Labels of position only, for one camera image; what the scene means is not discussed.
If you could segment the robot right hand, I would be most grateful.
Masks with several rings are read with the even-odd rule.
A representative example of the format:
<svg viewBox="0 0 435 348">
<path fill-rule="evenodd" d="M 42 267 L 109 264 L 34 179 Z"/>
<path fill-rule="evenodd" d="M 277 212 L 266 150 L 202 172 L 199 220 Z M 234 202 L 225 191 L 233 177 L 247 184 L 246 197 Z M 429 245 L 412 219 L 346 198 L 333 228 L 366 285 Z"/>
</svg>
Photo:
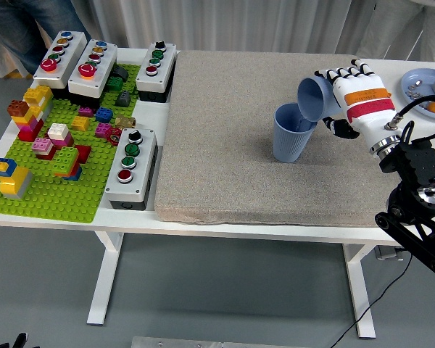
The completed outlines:
<svg viewBox="0 0 435 348">
<path fill-rule="evenodd" d="M 318 70 L 315 75 L 330 83 L 347 125 L 362 134 L 372 149 L 385 138 L 399 135 L 397 130 L 385 129 L 396 109 L 381 77 L 360 59 L 353 59 L 351 64 L 348 68 Z"/>
</svg>

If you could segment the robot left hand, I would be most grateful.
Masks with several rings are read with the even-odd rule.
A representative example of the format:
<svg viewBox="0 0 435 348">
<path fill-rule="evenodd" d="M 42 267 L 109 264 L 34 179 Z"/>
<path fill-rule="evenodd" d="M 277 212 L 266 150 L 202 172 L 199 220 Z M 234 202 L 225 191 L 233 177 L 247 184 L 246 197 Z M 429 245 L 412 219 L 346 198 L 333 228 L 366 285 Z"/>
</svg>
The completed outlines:
<svg viewBox="0 0 435 348">
<path fill-rule="evenodd" d="M 9 342 L 4 342 L 0 344 L 0 348 L 24 348 L 28 341 L 28 334 L 25 332 L 19 333 L 17 338 L 10 344 Z"/>
</svg>

